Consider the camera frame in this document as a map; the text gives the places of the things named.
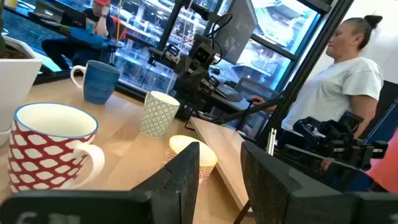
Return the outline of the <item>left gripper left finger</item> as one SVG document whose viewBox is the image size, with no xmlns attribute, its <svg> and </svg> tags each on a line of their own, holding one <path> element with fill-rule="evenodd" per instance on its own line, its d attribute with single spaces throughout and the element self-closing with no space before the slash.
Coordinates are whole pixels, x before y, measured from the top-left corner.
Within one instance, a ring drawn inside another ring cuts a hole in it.
<svg viewBox="0 0 398 224">
<path fill-rule="evenodd" d="M 190 143 L 132 191 L 145 200 L 134 209 L 134 223 L 192 223 L 198 193 L 200 145 Z"/>
</svg>

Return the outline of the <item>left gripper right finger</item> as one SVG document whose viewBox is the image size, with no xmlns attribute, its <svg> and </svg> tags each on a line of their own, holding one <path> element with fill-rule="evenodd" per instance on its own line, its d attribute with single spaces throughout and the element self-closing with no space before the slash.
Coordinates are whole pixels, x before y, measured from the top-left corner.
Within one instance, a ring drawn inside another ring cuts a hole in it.
<svg viewBox="0 0 398 224">
<path fill-rule="evenodd" d="M 351 223 L 353 198 L 303 174 L 251 142 L 241 167 L 257 223 Z"/>
</svg>

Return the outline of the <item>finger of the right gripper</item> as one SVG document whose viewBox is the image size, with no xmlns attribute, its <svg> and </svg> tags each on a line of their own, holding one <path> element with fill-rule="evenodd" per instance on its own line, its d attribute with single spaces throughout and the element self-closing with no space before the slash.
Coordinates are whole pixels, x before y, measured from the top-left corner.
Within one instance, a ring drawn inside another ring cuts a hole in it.
<svg viewBox="0 0 398 224">
<path fill-rule="evenodd" d="M 211 95 L 219 84 L 220 82 L 214 76 L 203 78 L 199 84 L 199 90 L 206 95 Z"/>
<path fill-rule="evenodd" d="M 180 61 L 180 49 L 173 44 L 169 44 L 163 51 L 159 51 L 153 47 L 149 47 L 149 63 L 159 62 L 171 69 L 174 69 Z"/>
</svg>

